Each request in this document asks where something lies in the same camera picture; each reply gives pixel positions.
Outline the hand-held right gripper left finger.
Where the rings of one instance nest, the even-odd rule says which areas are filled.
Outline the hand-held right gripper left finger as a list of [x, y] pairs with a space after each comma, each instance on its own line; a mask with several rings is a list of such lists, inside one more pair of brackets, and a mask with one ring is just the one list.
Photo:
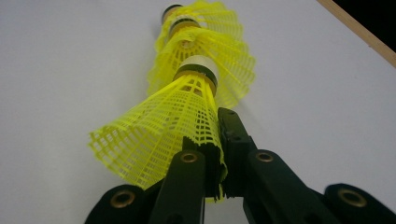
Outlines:
[[163, 180], [148, 224], [204, 224], [205, 198], [218, 200], [220, 148], [212, 143], [194, 144], [188, 137], [174, 155]]

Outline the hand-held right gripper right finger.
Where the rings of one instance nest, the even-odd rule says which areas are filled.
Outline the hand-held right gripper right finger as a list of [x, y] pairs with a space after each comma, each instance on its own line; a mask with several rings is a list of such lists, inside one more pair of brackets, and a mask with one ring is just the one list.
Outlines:
[[341, 224], [275, 153], [258, 149], [236, 112], [219, 109], [228, 197], [242, 197], [250, 224]]

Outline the yellow plastic shuttlecock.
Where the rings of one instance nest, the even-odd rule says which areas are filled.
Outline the yellow plastic shuttlecock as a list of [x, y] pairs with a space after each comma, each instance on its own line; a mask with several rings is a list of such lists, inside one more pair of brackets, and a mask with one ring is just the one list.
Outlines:
[[205, 155], [206, 195], [220, 199], [226, 167], [214, 100], [217, 74], [212, 59], [190, 56], [170, 84], [90, 133], [94, 156], [127, 182], [148, 189], [165, 177], [173, 156], [188, 142]]
[[243, 36], [236, 12], [220, 1], [195, 0], [189, 5], [171, 4], [162, 14], [162, 28], [155, 42], [156, 51], [161, 51], [176, 33], [187, 27], [208, 29], [239, 40]]
[[246, 42], [208, 29], [187, 27], [157, 52], [148, 72], [148, 94], [169, 84], [180, 64], [193, 55], [212, 59], [218, 68], [215, 95], [218, 106], [234, 107], [248, 93], [255, 78], [255, 59], [249, 54]]

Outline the white table cover sheet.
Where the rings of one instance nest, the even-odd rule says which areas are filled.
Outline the white table cover sheet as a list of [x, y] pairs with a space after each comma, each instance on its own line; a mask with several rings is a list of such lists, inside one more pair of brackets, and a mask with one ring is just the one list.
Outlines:
[[[0, 224], [83, 224], [120, 184], [89, 134], [141, 102], [163, 10], [187, 0], [0, 0]], [[224, 0], [256, 78], [237, 113], [305, 184], [396, 211], [396, 67], [317, 0]]]

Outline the wooden table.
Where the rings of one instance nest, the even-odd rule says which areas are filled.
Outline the wooden table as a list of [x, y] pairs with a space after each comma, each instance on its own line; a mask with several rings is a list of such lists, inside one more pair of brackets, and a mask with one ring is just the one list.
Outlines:
[[383, 59], [396, 68], [396, 52], [388, 47], [382, 40], [338, 6], [333, 0], [317, 1], [355, 35], [361, 38], [370, 48], [375, 50]]

